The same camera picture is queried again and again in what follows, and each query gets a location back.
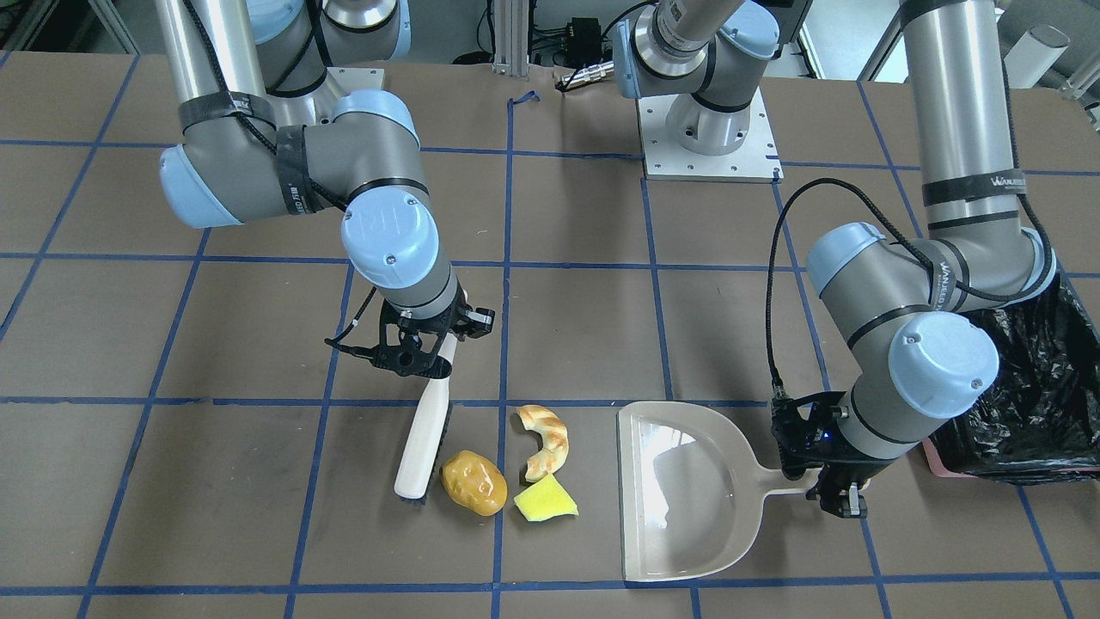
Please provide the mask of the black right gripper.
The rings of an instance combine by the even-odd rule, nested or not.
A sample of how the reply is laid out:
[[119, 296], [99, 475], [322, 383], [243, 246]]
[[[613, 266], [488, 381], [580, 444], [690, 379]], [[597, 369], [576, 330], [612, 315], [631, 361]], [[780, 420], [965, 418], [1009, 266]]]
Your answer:
[[370, 349], [370, 363], [402, 377], [450, 377], [452, 362], [443, 357], [444, 338], [455, 334], [459, 340], [476, 340], [491, 333], [495, 318], [495, 310], [473, 307], [459, 298], [440, 314], [424, 320], [402, 316], [394, 306], [384, 302], [380, 342]]

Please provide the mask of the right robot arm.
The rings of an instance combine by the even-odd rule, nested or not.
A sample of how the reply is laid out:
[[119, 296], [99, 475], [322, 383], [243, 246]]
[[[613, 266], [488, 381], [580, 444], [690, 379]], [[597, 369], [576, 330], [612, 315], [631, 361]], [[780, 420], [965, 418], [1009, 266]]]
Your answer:
[[196, 229], [240, 226], [336, 207], [355, 270], [382, 294], [380, 332], [396, 342], [334, 349], [402, 376], [450, 376], [425, 336], [480, 338], [432, 215], [409, 110], [381, 88], [345, 88], [344, 63], [396, 58], [410, 40], [404, 1], [160, 1], [180, 98], [182, 144], [165, 150], [162, 190]]

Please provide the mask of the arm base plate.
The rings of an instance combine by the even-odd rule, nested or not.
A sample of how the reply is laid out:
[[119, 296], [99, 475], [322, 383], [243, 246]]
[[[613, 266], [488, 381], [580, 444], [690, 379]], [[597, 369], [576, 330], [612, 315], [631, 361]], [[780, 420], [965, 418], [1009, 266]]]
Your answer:
[[337, 101], [355, 90], [382, 89], [385, 74], [384, 68], [378, 67], [327, 67], [327, 79], [321, 91]]
[[650, 180], [774, 183], [785, 177], [760, 90], [734, 113], [700, 106], [691, 95], [654, 95], [637, 106]]

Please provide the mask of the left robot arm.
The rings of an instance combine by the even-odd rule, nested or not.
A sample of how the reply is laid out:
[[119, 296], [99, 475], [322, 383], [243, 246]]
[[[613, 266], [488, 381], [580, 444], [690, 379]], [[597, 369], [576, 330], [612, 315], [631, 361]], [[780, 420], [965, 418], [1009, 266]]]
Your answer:
[[[820, 469], [809, 499], [862, 518], [865, 483], [963, 414], [994, 383], [993, 341], [966, 312], [1044, 291], [1056, 268], [1018, 167], [991, 1], [903, 1], [897, 25], [919, 120], [928, 236], [887, 220], [821, 236], [810, 281], [861, 368], [847, 393], [787, 396], [776, 365], [773, 434], [783, 474]], [[659, 1], [610, 35], [620, 92], [671, 95], [664, 128], [698, 156], [729, 156], [749, 137], [779, 25], [751, 1]]]

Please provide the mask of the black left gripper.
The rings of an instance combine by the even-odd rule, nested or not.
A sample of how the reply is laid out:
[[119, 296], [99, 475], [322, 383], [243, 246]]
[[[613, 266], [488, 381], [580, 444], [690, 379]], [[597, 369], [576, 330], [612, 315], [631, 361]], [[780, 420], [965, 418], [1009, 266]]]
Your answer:
[[855, 414], [842, 404], [845, 393], [825, 391], [790, 397], [773, 393], [771, 418], [780, 454], [780, 469], [789, 480], [800, 480], [810, 468], [820, 469], [810, 500], [838, 500], [842, 518], [867, 518], [864, 490], [873, 475], [887, 468], [891, 458], [861, 453], [842, 436], [840, 421]]

